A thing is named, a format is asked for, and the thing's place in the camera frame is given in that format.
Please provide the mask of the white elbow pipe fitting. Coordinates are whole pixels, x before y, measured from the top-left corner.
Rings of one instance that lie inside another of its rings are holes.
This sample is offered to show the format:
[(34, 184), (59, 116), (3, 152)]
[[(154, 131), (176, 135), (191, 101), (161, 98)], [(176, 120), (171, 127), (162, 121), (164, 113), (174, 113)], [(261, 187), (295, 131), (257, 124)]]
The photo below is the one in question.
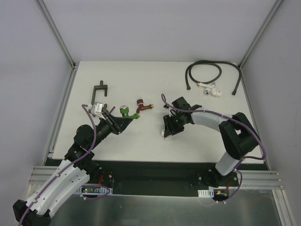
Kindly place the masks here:
[(161, 136), (162, 136), (165, 140), (170, 140), (170, 139), (171, 139), (171, 136), (165, 136), (165, 130), (164, 130), (164, 129), (161, 131)]

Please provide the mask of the green plastic faucet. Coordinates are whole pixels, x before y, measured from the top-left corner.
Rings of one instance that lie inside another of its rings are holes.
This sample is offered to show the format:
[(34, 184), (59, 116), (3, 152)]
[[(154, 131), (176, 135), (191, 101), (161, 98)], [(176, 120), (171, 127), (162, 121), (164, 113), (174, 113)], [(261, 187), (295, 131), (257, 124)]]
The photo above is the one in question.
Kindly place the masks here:
[(139, 113), (134, 113), (132, 115), (129, 115), (129, 107), (127, 105), (122, 105), (120, 108), (119, 108), (119, 111), (122, 115), (122, 118), (130, 118), (130, 119), (139, 119), (140, 117), (140, 114)]

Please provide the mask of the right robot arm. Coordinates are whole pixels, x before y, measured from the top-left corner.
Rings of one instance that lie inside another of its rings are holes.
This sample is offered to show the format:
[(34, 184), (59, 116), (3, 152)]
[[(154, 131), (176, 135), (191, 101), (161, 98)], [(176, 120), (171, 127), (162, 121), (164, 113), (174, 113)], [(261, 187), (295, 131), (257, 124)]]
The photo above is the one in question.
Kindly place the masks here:
[(169, 104), (165, 95), (161, 96), (164, 107), (170, 110), (163, 117), (163, 137), (172, 137), (184, 131), (186, 124), (201, 125), (220, 133), (225, 153), (215, 166), (207, 172), (202, 180), (207, 186), (218, 187), (224, 185), (229, 175), (248, 159), (248, 154), (259, 146), (262, 150), (260, 160), (265, 160), (267, 153), (244, 113), (238, 112), (231, 116), (207, 110), (201, 105), (191, 106), (184, 97), (180, 97)]

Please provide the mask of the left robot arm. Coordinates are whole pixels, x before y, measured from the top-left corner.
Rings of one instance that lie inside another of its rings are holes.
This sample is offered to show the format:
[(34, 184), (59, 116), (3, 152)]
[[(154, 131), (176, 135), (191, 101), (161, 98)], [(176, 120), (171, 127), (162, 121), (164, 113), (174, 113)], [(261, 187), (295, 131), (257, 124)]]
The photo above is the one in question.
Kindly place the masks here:
[(85, 183), (99, 179), (99, 165), (92, 150), (110, 134), (121, 134), (131, 118), (104, 114), (98, 125), (81, 125), (74, 142), (56, 171), (33, 195), (13, 205), (20, 226), (48, 226), (59, 208)]

